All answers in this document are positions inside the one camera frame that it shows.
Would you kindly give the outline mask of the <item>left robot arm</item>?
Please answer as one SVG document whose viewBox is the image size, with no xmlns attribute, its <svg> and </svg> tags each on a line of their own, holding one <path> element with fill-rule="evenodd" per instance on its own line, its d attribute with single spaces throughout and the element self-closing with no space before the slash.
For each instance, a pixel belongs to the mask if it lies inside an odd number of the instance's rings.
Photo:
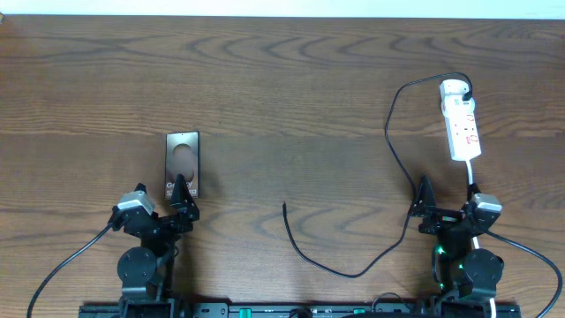
<svg viewBox="0 0 565 318">
<path fill-rule="evenodd" d="M 117 264 L 122 281 L 118 302 L 121 317 L 187 317 L 192 314 L 183 300 L 172 292 L 177 241 L 200 219 L 185 177 L 177 175 L 169 206 L 174 215 L 158 216 L 155 204 L 143 184 L 125 194 L 112 208 L 113 231 L 140 239 L 140 245 L 124 252 Z"/>
</svg>

